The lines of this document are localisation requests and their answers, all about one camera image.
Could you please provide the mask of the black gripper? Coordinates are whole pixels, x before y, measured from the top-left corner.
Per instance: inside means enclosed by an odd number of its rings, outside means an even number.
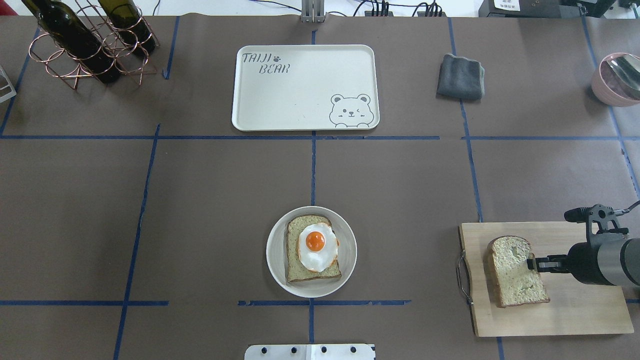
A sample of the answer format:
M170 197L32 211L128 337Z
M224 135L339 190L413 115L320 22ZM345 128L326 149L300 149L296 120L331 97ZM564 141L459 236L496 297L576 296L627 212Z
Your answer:
M526 266L539 273L571 274L583 284L628 287L624 248L627 240L607 241L594 248L589 243L574 244L568 254L530 257Z

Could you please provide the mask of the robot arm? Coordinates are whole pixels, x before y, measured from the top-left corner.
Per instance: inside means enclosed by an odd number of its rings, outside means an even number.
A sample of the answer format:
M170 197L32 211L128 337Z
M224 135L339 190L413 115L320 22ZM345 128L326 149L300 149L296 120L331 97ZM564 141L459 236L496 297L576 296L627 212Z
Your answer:
M595 247L588 242L577 243L567 254L531 254L526 266L539 273L571 274L587 285L638 287L639 239L607 241Z

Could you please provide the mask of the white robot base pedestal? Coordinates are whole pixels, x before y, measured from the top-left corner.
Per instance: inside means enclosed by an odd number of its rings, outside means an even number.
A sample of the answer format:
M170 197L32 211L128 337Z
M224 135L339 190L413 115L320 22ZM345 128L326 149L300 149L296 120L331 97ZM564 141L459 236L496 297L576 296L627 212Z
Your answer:
M374 344L254 344L247 347L245 360L375 360Z

